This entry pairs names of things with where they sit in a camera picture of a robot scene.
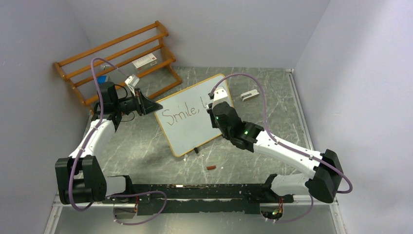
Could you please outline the yellow framed whiteboard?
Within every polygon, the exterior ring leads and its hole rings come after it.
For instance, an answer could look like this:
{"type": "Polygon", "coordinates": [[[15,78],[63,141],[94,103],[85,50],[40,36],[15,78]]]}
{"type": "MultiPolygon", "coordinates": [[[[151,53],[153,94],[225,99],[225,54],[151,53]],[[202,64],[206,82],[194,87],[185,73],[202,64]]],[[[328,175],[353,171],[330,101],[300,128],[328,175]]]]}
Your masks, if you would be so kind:
{"type": "Polygon", "coordinates": [[[221,135],[211,126],[208,96],[225,76],[217,74],[158,101],[163,108],[155,112],[172,154],[183,156],[221,135]]]}

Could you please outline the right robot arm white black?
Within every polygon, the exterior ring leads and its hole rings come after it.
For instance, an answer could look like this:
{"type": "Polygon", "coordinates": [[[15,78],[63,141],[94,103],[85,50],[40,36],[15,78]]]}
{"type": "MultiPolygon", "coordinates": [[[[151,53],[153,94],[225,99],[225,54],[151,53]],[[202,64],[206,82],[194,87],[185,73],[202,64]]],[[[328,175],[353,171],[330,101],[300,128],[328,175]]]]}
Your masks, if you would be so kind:
{"type": "Polygon", "coordinates": [[[209,104],[207,113],[211,125],[221,131],[223,138],[241,150],[271,156],[298,170],[296,175],[270,175],[263,196],[269,202],[285,195],[311,195],[332,203],[343,179],[343,170],[337,153],[305,149],[275,136],[269,136],[264,127],[242,121],[235,108],[227,102],[209,104]]]}

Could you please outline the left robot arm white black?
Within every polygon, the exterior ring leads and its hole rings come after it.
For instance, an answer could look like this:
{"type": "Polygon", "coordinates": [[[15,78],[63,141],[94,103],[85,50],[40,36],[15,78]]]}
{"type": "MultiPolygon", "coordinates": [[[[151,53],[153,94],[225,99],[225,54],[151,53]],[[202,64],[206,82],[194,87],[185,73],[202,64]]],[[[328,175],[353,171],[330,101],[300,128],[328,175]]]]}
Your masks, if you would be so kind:
{"type": "Polygon", "coordinates": [[[55,163],[58,193],[63,204],[101,202],[110,196],[127,203],[134,198],[131,178],[128,175],[105,177],[97,158],[116,132],[123,114],[137,112],[143,116],[163,106],[143,95],[139,88],[132,96],[119,98],[115,86],[111,81],[99,85],[103,112],[96,111],[93,115],[78,148],[55,163]]]}

